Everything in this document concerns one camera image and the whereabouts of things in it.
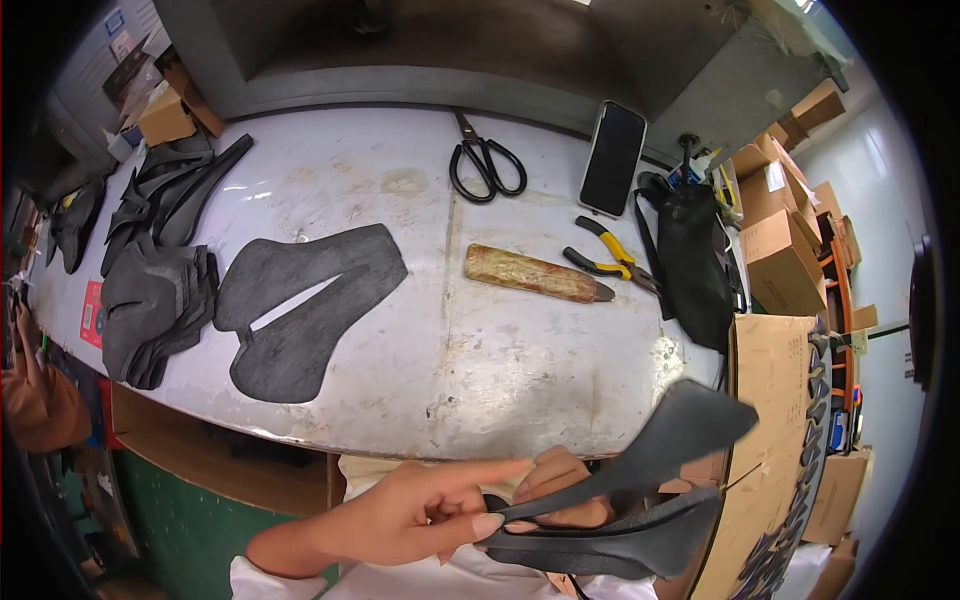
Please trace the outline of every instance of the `scissors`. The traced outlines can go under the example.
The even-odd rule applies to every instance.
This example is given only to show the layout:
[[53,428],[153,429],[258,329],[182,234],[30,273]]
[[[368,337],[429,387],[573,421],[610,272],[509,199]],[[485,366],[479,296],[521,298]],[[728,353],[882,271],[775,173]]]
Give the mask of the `scissors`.
[[[474,204],[486,204],[489,201],[493,200],[493,197],[496,196],[497,192],[500,192],[504,196],[519,196],[523,193],[523,190],[527,188],[527,172],[523,168],[523,163],[520,162],[520,159],[514,156],[514,153],[510,152],[500,144],[497,144],[491,139],[484,139],[477,135],[477,132],[473,129],[473,126],[469,123],[464,114],[460,111],[459,108],[453,108],[453,114],[457,116],[457,123],[460,125],[460,131],[464,136],[464,141],[457,144],[457,147],[453,149],[453,156],[450,157],[450,183],[453,184],[453,189],[457,190],[461,196],[471,201]],[[476,145],[480,148],[480,153],[483,155],[483,160],[480,159],[480,156],[473,150],[471,146]],[[500,180],[500,175],[496,172],[496,167],[493,166],[493,159],[490,154],[490,150],[496,150],[501,156],[513,163],[516,168],[516,173],[520,178],[520,185],[515,189],[509,189]],[[473,163],[473,166],[477,168],[477,171],[480,172],[480,177],[483,178],[484,183],[487,185],[487,189],[490,190],[490,193],[486,196],[477,196],[471,194],[464,187],[463,183],[460,181],[460,178],[457,176],[457,166],[460,164],[460,155],[466,153],[469,156],[470,162]]]
[[620,277],[621,279],[630,280],[654,296],[660,296],[660,284],[653,276],[636,265],[636,259],[627,254],[627,251],[623,250],[623,246],[620,245],[619,240],[613,237],[613,234],[607,231],[607,228],[589,217],[577,217],[574,224],[599,237],[600,241],[607,246],[619,264],[604,265],[593,262],[592,260],[584,258],[582,254],[569,246],[564,248],[564,258],[592,275],[600,277]]

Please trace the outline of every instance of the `pliers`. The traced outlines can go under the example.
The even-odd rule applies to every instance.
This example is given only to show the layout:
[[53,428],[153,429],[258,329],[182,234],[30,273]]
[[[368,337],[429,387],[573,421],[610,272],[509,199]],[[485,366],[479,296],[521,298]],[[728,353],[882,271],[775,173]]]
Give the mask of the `pliers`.
[[660,284],[653,279],[653,276],[636,265],[636,260],[627,254],[627,251],[623,250],[623,246],[613,237],[612,233],[607,231],[607,228],[589,217],[582,216],[577,217],[574,224],[596,234],[596,236],[600,238],[600,241],[610,249],[610,253],[613,254],[613,258],[616,258],[619,264],[605,265],[593,262],[592,260],[584,258],[582,254],[569,246],[564,248],[564,258],[592,275],[600,277],[620,277],[621,279],[630,280],[654,296],[660,296]]

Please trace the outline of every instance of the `floor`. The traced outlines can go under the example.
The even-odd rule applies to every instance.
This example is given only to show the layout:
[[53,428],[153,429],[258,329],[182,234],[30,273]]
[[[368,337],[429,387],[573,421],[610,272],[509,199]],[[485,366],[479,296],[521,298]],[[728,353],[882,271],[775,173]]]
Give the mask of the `floor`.
[[[129,451],[115,451],[113,459],[142,565],[167,600],[229,600],[233,557],[256,533],[291,519],[190,485]],[[79,485],[71,477],[66,500],[78,513]],[[78,523],[81,534],[94,529]],[[324,577],[336,582],[337,566]]]

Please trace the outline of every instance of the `wall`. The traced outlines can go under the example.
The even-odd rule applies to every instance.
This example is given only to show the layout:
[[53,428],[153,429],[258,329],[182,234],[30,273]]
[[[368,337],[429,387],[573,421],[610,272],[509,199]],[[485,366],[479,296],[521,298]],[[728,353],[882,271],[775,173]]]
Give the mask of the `wall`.
[[[844,98],[845,104],[848,95],[860,99],[857,109],[847,105],[848,122],[812,134],[795,158],[811,185],[829,180],[852,219],[863,253],[851,279],[856,303],[876,304],[880,324],[891,324],[907,318],[913,245],[925,232],[925,183],[912,140],[862,66],[858,81],[859,87]],[[860,564],[894,510],[917,447],[924,394],[906,376],[912,369],[909,351],[909,335],[903,331],[871,340],[860,358],[861,442],[872,444],[876,455],[872,483],[852,522],[854,536],[861,540]]]

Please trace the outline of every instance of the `workbench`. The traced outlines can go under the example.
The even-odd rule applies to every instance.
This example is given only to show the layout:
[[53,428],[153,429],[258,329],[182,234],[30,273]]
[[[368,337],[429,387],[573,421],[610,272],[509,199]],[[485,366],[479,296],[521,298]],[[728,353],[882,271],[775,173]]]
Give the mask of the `workbench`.
[[[255,145],[212,194],[193,239],[216,254],[221,277],[255,238],[305,242],[376,223],[390,230],[409,275],[341,338],[310,402],[274,404],[238,392],[228,369],[239,341],[212,326],[197,346],[170,358],[156,390],[141,393],[225,427],[333,452],[473,459],[533,456],[564,444],[596,458],[626,446],[674,379],[714,385],[720,356],[692,344],[676,321],[665,323],[657,299],[629,281],[604,279],[613,302],[579,304],[463,277],[471,243],[558,264],[566,264],[568,245],[610,258],[573,224],[589,214],[575,201],[588,140],[490,115],[468,118],[523,162],[522,195],[473,205],[453,191],[447,165],[460,132],[444,109],[326,108],[231,124],[212,140],[218,154],[244,133]],[[78,271],[68,276],[59,254],[44,267],[44,226],[29,275],[41,328],[104,374],[101,351],[79,336],[84,292],[102,280],[110,214],[142,160],[131,158],[109,178]],[[471,169],[464,161],[468,187],[479,180]],[[632,215],[628,208],[619,220],[593,218],[649,270]],[[656,234],[654,223],[650,229]]]

